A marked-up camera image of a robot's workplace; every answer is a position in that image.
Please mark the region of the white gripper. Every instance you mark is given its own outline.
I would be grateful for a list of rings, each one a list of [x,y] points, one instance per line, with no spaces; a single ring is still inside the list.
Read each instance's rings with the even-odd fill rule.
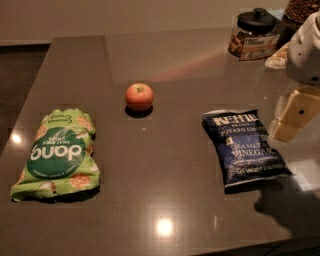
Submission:
[[[286,71],[292,80],[307,85],[282,93],[277,101],[269,133],[282,142],[291,141],[320,112],[320,40],[316,33],[292,38]]]

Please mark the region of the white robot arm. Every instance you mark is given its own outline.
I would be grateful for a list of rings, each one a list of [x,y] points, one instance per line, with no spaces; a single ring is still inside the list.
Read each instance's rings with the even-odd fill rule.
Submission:
[[[311,14],[287,44],[285,70],[297,87],[279,97],[269,134],[289,142],[320,112],[320,12]]]

